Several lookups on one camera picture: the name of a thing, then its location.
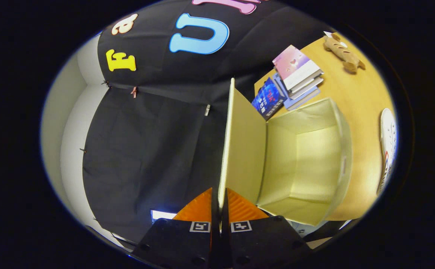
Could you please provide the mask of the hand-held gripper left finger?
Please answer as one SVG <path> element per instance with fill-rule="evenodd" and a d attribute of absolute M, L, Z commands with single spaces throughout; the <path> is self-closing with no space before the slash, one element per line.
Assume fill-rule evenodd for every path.
<path fill-rule="evenodd" d="M 173 218 L 157 219 L 132 257 L 156 269 L 210 269 L 219 245 L 218 213 L 215 191 L 208 188 Z"/>

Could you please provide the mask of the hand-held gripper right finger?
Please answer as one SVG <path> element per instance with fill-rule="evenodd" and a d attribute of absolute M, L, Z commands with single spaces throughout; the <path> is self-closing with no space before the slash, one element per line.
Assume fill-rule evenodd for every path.
<path fill-rule="evenodd" d="M 284 216 L 269 216 L 226 188 L 221 222 L 225 269 L 287 269 L 312 254 Z"/>

